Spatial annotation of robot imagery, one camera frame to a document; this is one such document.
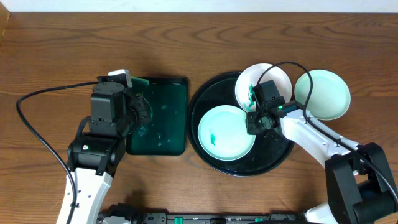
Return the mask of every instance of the black tray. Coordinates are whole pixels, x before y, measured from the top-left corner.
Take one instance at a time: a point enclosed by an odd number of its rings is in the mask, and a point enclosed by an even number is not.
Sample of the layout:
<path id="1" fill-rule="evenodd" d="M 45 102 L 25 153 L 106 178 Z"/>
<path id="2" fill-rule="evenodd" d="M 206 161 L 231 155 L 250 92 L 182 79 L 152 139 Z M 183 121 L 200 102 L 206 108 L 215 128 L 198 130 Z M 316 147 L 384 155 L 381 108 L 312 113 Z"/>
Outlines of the black tray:
<path id="1" fill-rule="evenodd" d="M 263 138 L 256 136 L 252 149 L 235 161 L 221 161 L 211 157 L 202 148 L 198 139 L 201 118 L 210 109 L 231 105 L 238 108 L 235 98 L 235 83 L 241 72 L 229 72 L 207 81 L 193 96 L 187 111 L 187 132 L 197 154 L 208 165 L 225 174 L 235 176 L 259 175 L 277 167 L 291 152 L 294 142 L 271 131 Z"/>

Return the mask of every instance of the white wall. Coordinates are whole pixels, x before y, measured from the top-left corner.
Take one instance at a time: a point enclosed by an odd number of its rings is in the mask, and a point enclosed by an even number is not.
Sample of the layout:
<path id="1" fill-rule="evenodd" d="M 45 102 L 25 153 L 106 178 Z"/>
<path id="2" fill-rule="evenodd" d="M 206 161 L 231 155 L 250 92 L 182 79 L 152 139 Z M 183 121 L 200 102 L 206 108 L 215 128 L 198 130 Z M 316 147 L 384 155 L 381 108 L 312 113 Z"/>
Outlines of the white wall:
<path id="1" fill-rule="evenodd" d="M 0 0 L 10 12 L 398 12 L 398 0 Z"/>

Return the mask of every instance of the white plate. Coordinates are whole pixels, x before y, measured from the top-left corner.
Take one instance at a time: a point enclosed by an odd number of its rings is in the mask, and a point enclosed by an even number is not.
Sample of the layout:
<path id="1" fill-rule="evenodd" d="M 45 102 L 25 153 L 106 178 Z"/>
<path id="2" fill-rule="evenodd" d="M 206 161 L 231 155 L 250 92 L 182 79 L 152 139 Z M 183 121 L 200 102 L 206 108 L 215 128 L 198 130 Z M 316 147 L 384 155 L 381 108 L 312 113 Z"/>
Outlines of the white plate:
<path id="1" fill-rule="evenodd" d="M 212 157 L 233 161 L 253 147 L 255 135 L 246 131 L 246 113 L 235 106 L 223 105 L 209 110 L 200 120 L 198 138 Z"/>
<path id="2" fill-rule="evenodd" d="M 347 84 L 338 75 L 327 70 L 310 71 L 313 89 L 307 109 L 317 119 L 329 121 L 341 117 L 349 108 L 351 95 Z M 294 96 L 305 103 L 310 90 L 310 79 L 303 74 L 294 87 Z"/>
<path id="3" fill-rule="evenodd" d="M 251 101 L 251 89 L 257 85 L 261 74 L 265 72 L 271 64 L 261 63 L 252 65 L 240 74 L 235 84 L 235 97 L 239 105 L 246 112 L 256 110 L 256 102 Z M 260 83 L 273 80 L 281 96 L 285 98 L 286 103 L 292 97 L 292 83 L 286 73 L 279 67 L 269 70 L 262 78 Z"/>

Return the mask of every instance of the wood grain surface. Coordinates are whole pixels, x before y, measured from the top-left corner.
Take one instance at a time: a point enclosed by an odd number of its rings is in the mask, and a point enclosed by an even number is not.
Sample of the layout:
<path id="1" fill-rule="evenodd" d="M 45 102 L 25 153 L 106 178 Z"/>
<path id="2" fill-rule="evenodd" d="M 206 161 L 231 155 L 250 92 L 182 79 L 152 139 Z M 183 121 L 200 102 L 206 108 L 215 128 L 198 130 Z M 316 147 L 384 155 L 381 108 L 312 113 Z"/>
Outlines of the wood grain surface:
<path id="1" fill-rule="evenodd" d="M 16 113 L 22 95 L 125 68 L 138 77 L 187 77 L 191 97 L 219 73 L 284 60 L 343 78 L 351 106 L 326 124 L 381 145 L 398 180 L 397 14 L 13 13 L 0 45 L 0 222 L 55 223 L 65 191 L 61 166 Z M 293 85 L 303 74 L 282 68 Z M 62 90 L 22 105 L 65 160 L 90 114 L 90 93 L 90 86 Z M 326 200 L 324 170 L 299 146 L 276 169 L 238 178 L 205 164 L 187 141 L 181 156 L 124 156 L 102 209 L 124 202 L 142 211 L 259 214 Z"/>

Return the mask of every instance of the black cable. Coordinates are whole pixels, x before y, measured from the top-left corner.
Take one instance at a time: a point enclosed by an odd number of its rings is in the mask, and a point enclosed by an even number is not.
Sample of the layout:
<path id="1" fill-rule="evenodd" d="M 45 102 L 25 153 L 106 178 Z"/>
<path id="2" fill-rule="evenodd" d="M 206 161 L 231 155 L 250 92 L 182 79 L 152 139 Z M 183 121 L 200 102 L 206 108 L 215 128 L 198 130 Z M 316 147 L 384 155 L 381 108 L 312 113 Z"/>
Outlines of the black cable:
<path id="1" fill-rule="evenodd" d="M 260 84 L 261 78 L 262 78 L 269 70 L 271 70 L 271 69 L 274 68 L 274 67 L 277 67 L 277 66 L 279 66 L 279 65 L 284 65 L 284 64 L 296 65 L 296 66 L 302 68 L 302 69 L 304 70 L 304 72 L 308 75 L 309 79 L 310 79 L 310 91 L 308 91 L 308 96 L 307 96 L 307 99 L 305 100 L 304 108 L 303 108 L 303 116 L 304 116 L 305 121 L 308 122 L 309 124 L 311 124 L 311 126 L 312 126 L 313 128 L 315 128 L 317 131 L 319 131 L 320 133 L 322 133 L 322 134 L 325 135 L 326 137 L 328 137 L 328 138 L 330 138 L 331 140 L 333 140 L 334 142 L 336 142 L 336 144 L 337 144 L 338 146 L 343 146 L 344 148 L 346 148 L 347 150 L 349 150 L 353 155 L 355 155 L 356 157 L 358 157 L 359 159 L 361 159 L 371 170 L 373 170 L 373 171 L 376 173 L 376 175 L 378 175 L 378 176 L 382 179 L 382 181 L 386 184 L 387 188 L 389 189 L 389 191 L 390 191 L 390 193 L 391 193 L 391 195 L 392 195 L 392 198 L 394 199 L 394 203 L 395 203 L 395 207 L 396 207 L 395 211 L 396 211 L 397 208 L 398 208 L 398 196 L 397 196 L 397 194 L 396 194 L 394 188 L 392 188 L 392 185 L 388 182 L 388 180 L 387 180 L 386 177 L 381 173 L 381 171 L 380 171 L 371 161 L 369 161 L 367 158 L 365 158 L 365 157 L 364 157 L 363 155 L 361 155 L 359 152 L 357 152 L 356 150 L 354 150 L 354 149 L 352 149 L 351 147 L 347 146 L 346 144 L 342 143 L 342 142 L 341 142 L 341 139 L 336 139 L 336 138 L 334 138 L 333 136 L 331 136 L 330 134 L 328 134 L 326 131 L 324 131 L 324 130 L 322 130 L 321 128 L 319 128 L 319 127 L 318 127 L 317 125 L 315 125 L 315 124 L 311 121 L 311 119 L 307 116 L 307 114 L 306 114 L 307 105 L 308 105 L 308 102 L 310 101 L 310 97 L 311 97 L 311 94 L 312 94 L 313 82 L 312 82 L 312 77 L 311 77 L 310 72 L 309 72 L 304 66 L 302 66 L 301 64 L 296 63 L 296 62 L 279 62 L 279 63 L 277 63 L 277 64 L 275 64 L 275 65 L 269 67 L 267 70 L 265 70 L 265 71 L 261 74 L 261 76 L 260 76 L 260 78 L 259 78 L 259 80 L 258 80 L 256 86 L 258 86 L 258 84 Z"/>
<path id="2" fill-rule="evenodd" d="M 72 220 L 72 216 L 73 216 L 73 212 L 75 211 L 75 206 L 76 206 L 76 199 L 77 199 L 77 191 L 76 191 L 76 185 L 75 182 L 73 181 L 72 175 L 70 173 L 69 168 L 67 167 L 67 165 L 64 163 L 64 161 L 62 160 L 62 158 L 58 155 L 58 153 L 54 150 L 54 148 L 32 127 L 32 125 L 29 124 L 29 122 L 26 120 L 24 114 L 21 111 L 21 103 L 22 101 L 24 101 L 24 99 L 27 99 L 31 96 L 34 95 L 38 95 L 40 93 L 46 93 L 46 92 L 50 92 L 50 91 L 55 91 L 55 90 L 64 90 L 67 88 L 75 88 L 75 87 L 79 87 L 79 86 L 85 86 L 85 85 L 93 85 L 93 84 L 97 84 L 98 82 L 86 82 L 86 83 L 79 83 L 79 84 L 74 84 L 74 85 L 67 85 L 67 86 L 60 86 L 60 87 L 54 87 L 54 88 L 48 88 L 45 90 L 39 90 L 39 91 L 35 91 L 33 93 L 29 93 L 21 98 L 19 98 L 19 100 L 17 101 L 17 111 L 18 111 L 18 115 L 21 118 L 22 122 L 27 126 L 27 128 L 29 129 L 29 131 L 31 131 L 33 133 L 33 135 L 40 141 L 43 143 L 43 145 L 45 147 L 47 147 L 47 149 L 50 150 L 50 152 L 54 155 L 54 157 L 59 161 L 59 163 L 61 164 L 62 168 L 65 170 L 65 172 L 67 173 L 67 176 L 69 178 L 70 184 L 72 186 L 72 205 L 70 207 L 70 212 L 69 212 L 69 216 L 68 216 L 68 220 L 67 220 L 67 224 L 70 223 L 70 221 Z"/>

